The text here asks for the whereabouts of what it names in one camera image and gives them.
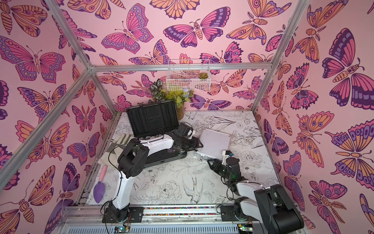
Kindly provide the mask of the pink square poker case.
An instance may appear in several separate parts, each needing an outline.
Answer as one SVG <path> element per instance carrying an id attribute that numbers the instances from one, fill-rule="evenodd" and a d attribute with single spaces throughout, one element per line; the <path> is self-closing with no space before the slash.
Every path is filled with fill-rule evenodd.
<path id="1" fill-rule="evenodd" d="M 194 155 L 203 160 L 220 160 L 224 158 L 224 152 L 230 148 L 229 134 L 211 129 L 204 129 L 199 137 L 203 147 L 198 148 Z"/>

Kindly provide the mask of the dark grey poker case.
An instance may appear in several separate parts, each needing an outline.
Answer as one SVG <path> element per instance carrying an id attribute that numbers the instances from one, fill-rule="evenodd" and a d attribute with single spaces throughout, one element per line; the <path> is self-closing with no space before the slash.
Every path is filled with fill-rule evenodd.
<path id="1" fill-rule="evenodd" d="M 162 140 L 170 142 L 173 140 L 170 132 L 180 124 L 176 104 L 171 100 L 130 107 L 127 109 L 127 115 L 135 138 L 164 135 L 159 140 L 141 141 L 144 145 L 148 142 L 155 143 Z M 187 156 L 187 151 L 172 151 L 172 146 L 162 150 L 156 150 L 154 147 L 150 148 L 150 155 L 146 160 L 145 168 L 184 159 Z"/>

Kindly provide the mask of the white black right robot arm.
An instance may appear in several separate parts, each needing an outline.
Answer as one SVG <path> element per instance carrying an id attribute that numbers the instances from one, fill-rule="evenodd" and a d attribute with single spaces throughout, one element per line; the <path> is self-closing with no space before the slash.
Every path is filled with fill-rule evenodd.
<path id="1" fill-rule="evenodd" d="M 232 205 L 219 205 L 219 213 L 223 219 L 259 221 L 262 230 L 269 234 L 290 234 L 304 228 L 304 220 L 285 189 L 279 185 L 265 187 L 252 182 L 241 174 L 239 159 L 226 158 L 207 161 L 210 169 L 221 177 L 237 198 Z"/>

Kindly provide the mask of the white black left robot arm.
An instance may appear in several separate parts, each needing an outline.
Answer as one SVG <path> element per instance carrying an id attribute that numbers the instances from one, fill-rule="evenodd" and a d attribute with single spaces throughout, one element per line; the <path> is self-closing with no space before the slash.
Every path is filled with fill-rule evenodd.
<path id="1" fill-rule="evenodd" d="M 193 136 L 193 129 L 185 123 L 153 139 L 132 138 L 117 158 L 120 179 L 112 207 L 119 211 L 129 207 L 132 185 L 143 169 L 179 159 L 203 146 L 200 139 Z"/>

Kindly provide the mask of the colourful poker chips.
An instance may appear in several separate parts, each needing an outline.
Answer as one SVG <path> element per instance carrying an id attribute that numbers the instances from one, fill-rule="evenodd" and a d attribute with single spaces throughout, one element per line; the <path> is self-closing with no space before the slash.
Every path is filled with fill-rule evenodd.
<path id="1" fill-rule="evenodd" d="M 144 137 L 138 138 L 138 140 L 140 140 L 140 141 L 159 140 L 159 139 L 162 139 L 163 136 L 164 136 L 163 134 L 158 134 L 158 135 L 155 135 L 155 136 L 144 136 Z"/>

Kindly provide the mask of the amber glass plant vase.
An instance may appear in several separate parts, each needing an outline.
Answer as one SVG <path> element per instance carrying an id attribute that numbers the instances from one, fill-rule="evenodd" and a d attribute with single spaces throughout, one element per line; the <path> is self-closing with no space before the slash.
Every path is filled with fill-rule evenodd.
<path id="1" fill-rule="evenodd" d="M 185 115 L 185 108 L 184 108 L 184 106 L 177 107 L 177 117 L 178 117 L 179 121 L 183 119 L 184 115 Z"/>

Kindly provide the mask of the artificial green leafy plant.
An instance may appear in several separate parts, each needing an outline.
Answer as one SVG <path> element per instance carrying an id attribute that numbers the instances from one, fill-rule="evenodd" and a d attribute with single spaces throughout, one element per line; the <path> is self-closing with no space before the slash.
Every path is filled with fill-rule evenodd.
<path id="1" fill-rule="evenodd" d="M 192 90 L 168 90 L 167 88 L 165 88 L 163 81 L 161 79 L 158 79 L 156 82 L 153 82 L 150 85 L 150 91 L 153 101 L 172 100 L 176 104 L 177 108 L 184 107 L 184 103 L 191 102 L 193 97 Z"/>

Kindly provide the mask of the small green succulent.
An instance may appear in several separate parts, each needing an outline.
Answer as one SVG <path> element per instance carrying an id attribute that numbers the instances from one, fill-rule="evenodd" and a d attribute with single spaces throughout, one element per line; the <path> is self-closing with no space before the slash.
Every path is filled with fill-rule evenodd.
<path id="1" fill-rule="evenodd" d="M 209 75 L 206 72 L 202 72 L 202 73 L 199 74 L 198 78 L 201 79 L 201 80 L 205 80 L 205 79 L 209 78 Z"/>

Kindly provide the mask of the purple pink garden trowel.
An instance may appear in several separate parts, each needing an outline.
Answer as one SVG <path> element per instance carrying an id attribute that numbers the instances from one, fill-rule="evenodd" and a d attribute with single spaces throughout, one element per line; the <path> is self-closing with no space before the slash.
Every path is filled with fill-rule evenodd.
<path id="1" fill-rule="evenodd" d="M 106 174 L 107 168 L 108 168 L 107 165 L 104 165 L 102 167 L 100 175 L 99 175 L 98 183 L 95 185 L 94 190 L 93 190 L 93 197 L 97 204 L 99 204 L 104 197 L 105 185 L 103 183 L 103 179 Z"/>

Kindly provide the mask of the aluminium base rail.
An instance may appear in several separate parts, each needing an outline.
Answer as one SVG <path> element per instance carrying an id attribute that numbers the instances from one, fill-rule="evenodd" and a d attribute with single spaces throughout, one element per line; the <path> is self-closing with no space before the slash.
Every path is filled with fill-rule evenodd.
<path id="1" fill-rule="evenodd" d="M 221 205 L 132 205 L 127 220 L 104 223 L 104 207 L 65 209 L 56 234 L 266 234 L 255 218 L 223 214 Z"/>

